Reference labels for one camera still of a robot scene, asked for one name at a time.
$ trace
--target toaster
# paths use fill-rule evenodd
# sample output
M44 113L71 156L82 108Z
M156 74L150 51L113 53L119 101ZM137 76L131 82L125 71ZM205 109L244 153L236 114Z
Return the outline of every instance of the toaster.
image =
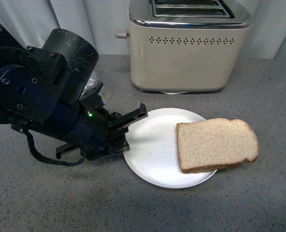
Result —
M144 91L216 91L228 82L252 17L234 0L131 0L131 80Z

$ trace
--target whole wheat bread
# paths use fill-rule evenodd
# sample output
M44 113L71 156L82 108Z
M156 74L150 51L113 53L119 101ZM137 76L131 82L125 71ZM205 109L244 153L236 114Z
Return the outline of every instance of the whole wheat bread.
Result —
M197 173L253 163L259 143L251 127L240 119L216 118L177 123L178 159L183 173Z

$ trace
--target chrome trim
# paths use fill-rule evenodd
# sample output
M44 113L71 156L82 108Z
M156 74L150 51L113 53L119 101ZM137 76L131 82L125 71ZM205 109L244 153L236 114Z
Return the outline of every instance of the chrome trim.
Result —
M131 23L148 28L171 29L245 29L252 26L249 12L234 0L223 0L234 18L215 17L155 17L149 0L131 0L129 20Z
M181 5L181 4L156 4L155 0L152 0L153 14L156 17L214 17L214 18L230 18L230 14L219 2L219 0L213 0L217 5ZM159 14L157 9L184 9L184 10L198 10L198 9L211 9L220 10L225 14Z

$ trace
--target green led light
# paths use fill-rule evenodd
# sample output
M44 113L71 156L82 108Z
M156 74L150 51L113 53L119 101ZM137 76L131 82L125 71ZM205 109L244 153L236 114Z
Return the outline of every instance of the green led light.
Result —
M87 115L90 116L90 117L93 116L92 112L90 112L89 110L87 110Z

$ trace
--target black cable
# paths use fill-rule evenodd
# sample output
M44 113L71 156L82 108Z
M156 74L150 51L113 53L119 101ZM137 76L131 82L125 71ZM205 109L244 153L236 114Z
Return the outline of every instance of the black cable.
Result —
M51 159L51 158L45 157L40 152L38 152L37 149L35 148L35 142L33 140L32 134L29 133L28 131L23 131L23 133L27 136L27 142L28 142L29 150L30 150L32 156L37 161L40 161L42 163L53 164L53 165L66 166L66 167L77 166L77 165L80 165L81 163L83 163L85 161L86 153L84 153L83 158L81 158L77 162L66 162L66 161L61 161L61 160L56 160L56 159Z

